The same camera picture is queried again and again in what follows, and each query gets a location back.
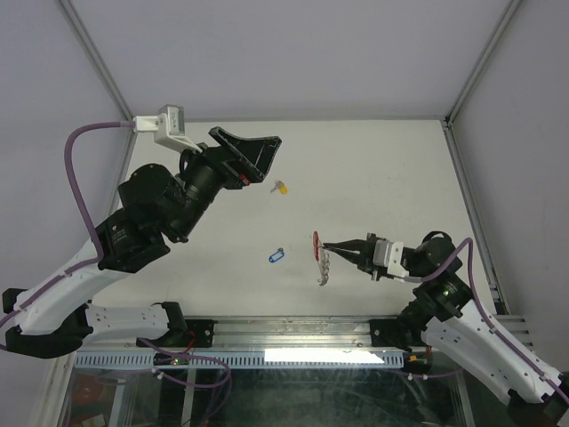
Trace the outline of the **red handled keyring holder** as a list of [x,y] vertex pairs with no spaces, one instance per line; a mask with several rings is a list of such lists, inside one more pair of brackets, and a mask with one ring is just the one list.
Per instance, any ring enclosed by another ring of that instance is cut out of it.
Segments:
[[320,278],[317,283],[320,286],[325,286],[330,277],[330,260],[329,255],[324,249],[324,244],[321,241],[317,231],[313,232],[312,235],[313,251],[317,267],[319,269]]

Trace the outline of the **blue tag key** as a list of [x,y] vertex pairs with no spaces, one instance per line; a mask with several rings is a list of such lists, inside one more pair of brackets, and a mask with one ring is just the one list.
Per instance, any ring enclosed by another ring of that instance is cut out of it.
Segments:
[[285,257],[285,250],[283,247],[279,247],[273,254],[268,257],[270,263],[276,263],[281,261]]

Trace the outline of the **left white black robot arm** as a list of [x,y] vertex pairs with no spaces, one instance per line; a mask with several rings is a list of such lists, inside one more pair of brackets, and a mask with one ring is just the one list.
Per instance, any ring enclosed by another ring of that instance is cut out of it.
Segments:
[[120,207],[99,225],[84,218],[89,240],[46,282],[3,292],[2,350],[55,359],[97,341],[183,341],[188,326],[177,302],[106,308],[92,300],[187,242],[220,191],[264,181],[282,143],[276,136],[241,138],[218,126],[209,134],[214,145],[184,149],[177,173],[156,163],[135,170],[118,186]]

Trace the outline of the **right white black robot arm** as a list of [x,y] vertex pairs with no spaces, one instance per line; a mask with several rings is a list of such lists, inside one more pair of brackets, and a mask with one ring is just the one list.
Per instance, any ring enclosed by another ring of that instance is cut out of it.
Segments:
[[405,352],[424,345],[443,352],[481,382],[508,410],[518,426],[556,426],[568,413],[568,374],[523,345],[479,299],[473,271],[462,262],[471,238],[455,245],[443,231],[431,231],[415,248],[380,238],[323,243],[313,238],[315,258],[328,266],[334,253],[375,281],[389,278],[413,283],[413,300],[392,320],[372,323],[381,342]]

